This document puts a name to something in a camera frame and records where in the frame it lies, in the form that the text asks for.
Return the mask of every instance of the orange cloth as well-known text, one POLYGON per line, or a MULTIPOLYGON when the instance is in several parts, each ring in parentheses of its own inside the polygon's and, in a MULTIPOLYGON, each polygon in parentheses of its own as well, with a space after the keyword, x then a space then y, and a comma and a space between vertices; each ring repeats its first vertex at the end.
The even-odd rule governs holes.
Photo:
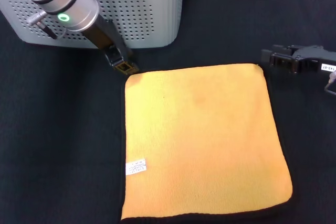
POLYGON ((147 72, 125 88, 126 176, 122 219, 230 214, 290 199, 263 71, 239 64, 147 72))

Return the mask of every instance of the black cloth tablecloth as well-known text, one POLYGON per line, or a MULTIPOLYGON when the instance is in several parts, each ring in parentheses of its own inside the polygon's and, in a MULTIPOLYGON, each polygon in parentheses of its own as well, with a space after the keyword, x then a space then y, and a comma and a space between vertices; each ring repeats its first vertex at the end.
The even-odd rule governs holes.
MULTIPOLYGON (((29 45, 0 22, 0 223, 118 222, 125 77, 95 50, 29 45)), ((184 0, 176 41, 136 54, 145 72, 259 63, 273 44, 336 51, 335 41, 336 0, 184 0)), ((235 223, 334 223, 336 98, 323 92, 328 77, 270 79, 296 201, 235 223)))

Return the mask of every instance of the white label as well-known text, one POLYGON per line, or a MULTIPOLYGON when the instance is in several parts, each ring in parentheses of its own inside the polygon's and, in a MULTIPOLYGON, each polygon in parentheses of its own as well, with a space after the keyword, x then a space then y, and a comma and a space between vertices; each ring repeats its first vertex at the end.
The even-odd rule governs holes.
POLYGON ((147 170, 145 159, 126 163, 126 175, 144 172, 145 170, 147 170))
POLYGON ((336 66, 328 65, 328 64, 322 64, 321 69, 324 70, 324 71, 328 71, 328 72, 335 72, 336 71, 336 66))

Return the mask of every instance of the gray plastic basket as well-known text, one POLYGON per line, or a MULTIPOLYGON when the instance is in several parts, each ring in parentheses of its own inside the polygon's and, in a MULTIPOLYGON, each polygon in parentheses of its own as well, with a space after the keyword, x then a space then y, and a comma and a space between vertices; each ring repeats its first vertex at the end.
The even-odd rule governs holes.
MULTIPOLYGON (((181 19, 182 0, 97 0, 101 15, 113 20, 119 33, 130 48, 163 47, 177 36, 181 19)), ((31 0, 0 0, 0 10, 16 34, 32 44, 95 48, 81 33, 66 31, 57 20, 48 16, 45 23, 57 34, 53 40, 38 27, 29 27, 27 17, 40 8, 31 0)))

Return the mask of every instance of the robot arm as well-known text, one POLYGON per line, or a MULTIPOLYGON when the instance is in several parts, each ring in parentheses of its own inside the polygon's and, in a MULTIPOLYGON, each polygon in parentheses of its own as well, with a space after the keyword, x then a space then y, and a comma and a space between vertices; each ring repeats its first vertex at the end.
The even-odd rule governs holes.
POLYGON ((51 38, 57 36, 43 23, 47 15, 54 16, 67 30, 82 33, 101 49, 110 65, 125 74, 133 74, 137 67, 129 61, 132 52, 112 22, 99 14, 96 0, 32 0, 43 11, 28 19, 30 25, 37 25, 51 38))

